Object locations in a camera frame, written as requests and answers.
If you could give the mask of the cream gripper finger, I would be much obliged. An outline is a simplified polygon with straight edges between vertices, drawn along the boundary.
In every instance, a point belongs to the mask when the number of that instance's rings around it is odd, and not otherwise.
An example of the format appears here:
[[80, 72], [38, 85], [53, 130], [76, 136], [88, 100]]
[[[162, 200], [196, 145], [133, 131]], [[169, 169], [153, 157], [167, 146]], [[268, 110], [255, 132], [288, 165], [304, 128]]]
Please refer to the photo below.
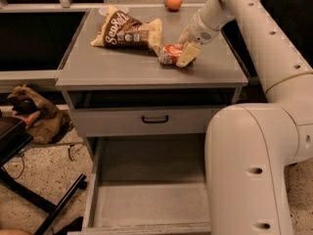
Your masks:
[[178, 42], [180, 44], [184, 44], [186, 41], [189, 40], [189, 27], [186, 26], [185, 29], [183, 30], [183, 32], [181, 33]]
[[201, 47], [198, 43], [187, 42], [184, 44], [181, 55], [176, 62], [176, 66], [183, 68], [192, 62], [201, 52]]

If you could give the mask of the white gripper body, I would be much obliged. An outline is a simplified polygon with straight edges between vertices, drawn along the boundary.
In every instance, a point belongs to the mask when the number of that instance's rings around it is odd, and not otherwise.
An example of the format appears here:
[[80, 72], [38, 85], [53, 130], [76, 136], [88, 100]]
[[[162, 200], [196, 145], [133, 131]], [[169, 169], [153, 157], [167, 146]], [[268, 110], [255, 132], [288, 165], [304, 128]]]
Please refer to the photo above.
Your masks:
[[219, 30], [207, 26], [201, 18], [201, 13], [196, 12], [191, 19], [188, 27], [188, 39], [200, 44], [208, 44], [219, 33]]

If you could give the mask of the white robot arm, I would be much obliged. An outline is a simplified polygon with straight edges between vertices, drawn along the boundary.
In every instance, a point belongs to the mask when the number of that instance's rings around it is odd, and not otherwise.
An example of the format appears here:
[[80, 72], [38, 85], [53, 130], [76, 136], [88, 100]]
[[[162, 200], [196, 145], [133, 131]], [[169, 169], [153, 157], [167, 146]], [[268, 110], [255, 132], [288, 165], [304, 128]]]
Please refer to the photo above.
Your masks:
[[313, 71], [260, 0], [207, 0], [180, 40], [239, 25], [263, 103], [210, 121], [204, 146], [211, 235], [293, 235], [284, 170], [313, 157]]

